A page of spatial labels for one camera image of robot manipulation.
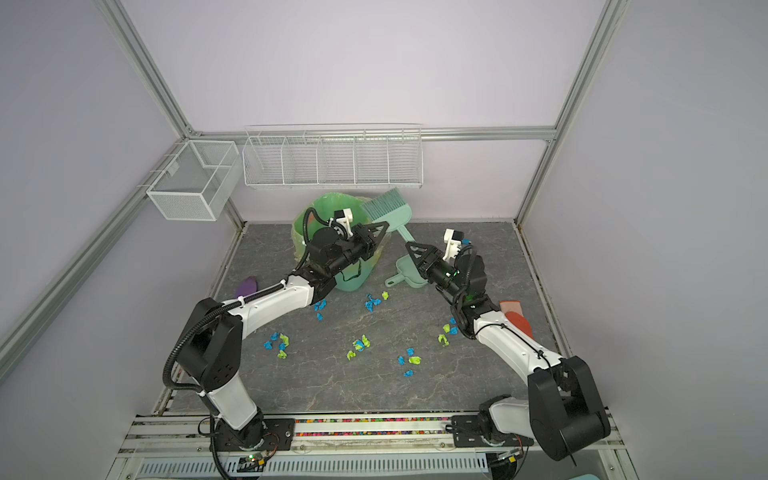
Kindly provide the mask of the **green dustpan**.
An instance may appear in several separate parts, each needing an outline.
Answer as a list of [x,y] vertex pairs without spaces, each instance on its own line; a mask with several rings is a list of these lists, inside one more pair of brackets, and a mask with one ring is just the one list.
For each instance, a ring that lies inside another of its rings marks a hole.
[[394,287],[400,283],[406,283],[409,287],[418,289],[423,288],[428,282],[421,277],[418,269],[409,255],[405,255],[396,261],[397,273],[386,279],[387,287]]

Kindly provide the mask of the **green hand brush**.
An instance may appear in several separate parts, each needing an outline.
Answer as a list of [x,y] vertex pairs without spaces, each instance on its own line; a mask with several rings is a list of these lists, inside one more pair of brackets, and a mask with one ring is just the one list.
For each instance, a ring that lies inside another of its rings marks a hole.
[[414,241],[407,227],[412,219],[412,208],[398,188],[362,203],[361,208],[373,222],[387,222],[389,232],[396,231],[406,242]]

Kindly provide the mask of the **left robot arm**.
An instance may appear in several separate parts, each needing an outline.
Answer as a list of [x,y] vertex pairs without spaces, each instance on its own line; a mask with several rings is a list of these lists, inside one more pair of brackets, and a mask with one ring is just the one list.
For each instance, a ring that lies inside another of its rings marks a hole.
[[163,365],[167,388],[194,392],[247,446],[260,441],[264,426],[263,413],[240,378],[243,340],[287,313],[324,300],[338,275],[376,253],[389,228],[386,221],[346,226],[331,218],[310,234],[309,218],[316,214],[314,208],[305,211],[305,250],[284,279],[226,302],[199,301]]

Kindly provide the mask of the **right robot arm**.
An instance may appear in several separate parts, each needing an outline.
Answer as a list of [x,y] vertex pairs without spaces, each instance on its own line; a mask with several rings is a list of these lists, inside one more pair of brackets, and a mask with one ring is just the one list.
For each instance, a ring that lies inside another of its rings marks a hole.
[[559,461],[609,436],[608,415],[587,363],[545,348],[522,329],[521,314],[491,299],[484,261],[472,246],[445,254],[409,242],[406,250],[419,275],[449,303],[462,335],[492,350],[527,386],[524,401],[498,396],[480,406],[484,440],[526,437]]

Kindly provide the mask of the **paper scraps cluster near bin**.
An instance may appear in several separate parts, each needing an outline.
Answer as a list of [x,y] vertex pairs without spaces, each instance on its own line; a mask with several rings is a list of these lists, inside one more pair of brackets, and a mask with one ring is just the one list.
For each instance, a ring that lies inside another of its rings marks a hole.
[[378,305],[388,299],[389,293],[387,291],[383,291],[379,297],[374,297],[372,294],[367,294],[364,305],[369,312],[373,313]]

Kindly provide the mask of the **blue scraps beside bin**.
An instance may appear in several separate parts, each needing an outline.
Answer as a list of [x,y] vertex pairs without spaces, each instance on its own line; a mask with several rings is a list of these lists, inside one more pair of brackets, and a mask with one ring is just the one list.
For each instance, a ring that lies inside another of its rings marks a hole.
[[318,301],[314,304],[313,309],[316,312],[316,318],[318,321],[322,321],[324,319],[323,311],[327,306],[327,301],[325,299]]

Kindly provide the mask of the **paper scraps cluster right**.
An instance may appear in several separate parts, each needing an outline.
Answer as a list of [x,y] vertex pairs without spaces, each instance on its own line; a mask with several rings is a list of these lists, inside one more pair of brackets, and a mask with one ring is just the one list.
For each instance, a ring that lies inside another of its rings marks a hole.
[[442,326],[442,332],[438,335],[438,342],[443,347],[447,347],[450,345],[450,338],[458,334],[458,323],[454,317],[451,317],[449,321]]

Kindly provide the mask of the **paper scraps cluster front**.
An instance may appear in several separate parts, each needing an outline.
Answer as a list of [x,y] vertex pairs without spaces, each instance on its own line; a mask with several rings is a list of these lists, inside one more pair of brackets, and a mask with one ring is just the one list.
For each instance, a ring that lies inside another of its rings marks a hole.
[[416,354],[414,348],[407,348],[404,355],[397,357],[397,364],[403,368],[402,375],[405,378],[413,377],[415,374],[414,368],[421,363],[422,359]]

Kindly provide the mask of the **paper scraps cluster centre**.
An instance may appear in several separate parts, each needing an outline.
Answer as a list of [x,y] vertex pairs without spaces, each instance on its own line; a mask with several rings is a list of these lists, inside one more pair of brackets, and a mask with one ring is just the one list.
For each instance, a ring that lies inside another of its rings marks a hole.
[[353,349],[349,350],[346,354],[346,358],[351,361],[358,353],[363,352],[371,347],[371,342],[366,335],[362,335],[360,339],[353,342]]

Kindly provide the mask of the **paper scraps cluster far left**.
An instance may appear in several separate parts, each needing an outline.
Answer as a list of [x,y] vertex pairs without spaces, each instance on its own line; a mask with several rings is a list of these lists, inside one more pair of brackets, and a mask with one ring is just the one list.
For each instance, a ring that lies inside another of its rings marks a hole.
[[288,357],[287,349],[290,346],[290,338],[283,333],[275,332],[270,338],[263,344],[266,350],[275,350],[279,359],[286,359]]

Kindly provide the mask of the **green trash bin with bag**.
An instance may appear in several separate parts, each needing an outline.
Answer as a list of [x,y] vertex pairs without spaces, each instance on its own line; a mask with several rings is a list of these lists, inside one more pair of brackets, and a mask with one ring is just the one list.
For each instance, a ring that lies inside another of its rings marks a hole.
[[372,219],[364,209],[366,202],[363,197],[327,193],[294,221],[298,262],[293,273],[309,281],[317,300],[333,288],[358,290],[370,277],[389,224]]

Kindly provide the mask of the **red rubber glove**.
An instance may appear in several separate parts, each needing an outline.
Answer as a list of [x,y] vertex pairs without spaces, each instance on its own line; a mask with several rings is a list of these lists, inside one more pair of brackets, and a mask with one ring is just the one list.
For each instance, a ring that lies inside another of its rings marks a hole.
[[525,318],[523,309],[519,301],[501,301],[499,303],[500,310],[505,315],[506,319],[525,333],[529,338],[533,339],[533,330],[530,322]]

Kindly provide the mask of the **purple pink spatula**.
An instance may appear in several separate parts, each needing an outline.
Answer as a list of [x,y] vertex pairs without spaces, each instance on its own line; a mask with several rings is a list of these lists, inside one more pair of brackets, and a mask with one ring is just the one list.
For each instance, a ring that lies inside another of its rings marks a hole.
[[248,297],[259,291],[258,280],[254,276],[244,279],[237,287],[235,297]]

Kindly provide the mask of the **small white mesh basket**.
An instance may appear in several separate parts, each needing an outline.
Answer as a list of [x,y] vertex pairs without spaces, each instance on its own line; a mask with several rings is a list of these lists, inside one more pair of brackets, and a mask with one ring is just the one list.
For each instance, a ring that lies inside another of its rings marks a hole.
[[242,177],[233,141],[189,140],[148,188],[161,215],[171,221],[215,221]]

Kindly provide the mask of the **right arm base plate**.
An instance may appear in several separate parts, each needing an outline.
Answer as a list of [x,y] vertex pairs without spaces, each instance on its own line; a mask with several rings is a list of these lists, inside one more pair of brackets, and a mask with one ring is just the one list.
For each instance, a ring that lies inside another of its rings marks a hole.
[[454,415],[445,426],[457,448],[530,447],[534,440],[517,434],[506,434],[491,428],[479,414]]

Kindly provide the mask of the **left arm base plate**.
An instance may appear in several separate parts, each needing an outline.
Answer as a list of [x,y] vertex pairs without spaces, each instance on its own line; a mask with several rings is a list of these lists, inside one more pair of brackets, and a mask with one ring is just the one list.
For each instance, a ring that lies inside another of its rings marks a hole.
[[291,447],[295,419],[290,417],[256,419],[243,430],[233,430],[218,421],[213,434],[214,446],[221,452],[286,451]]

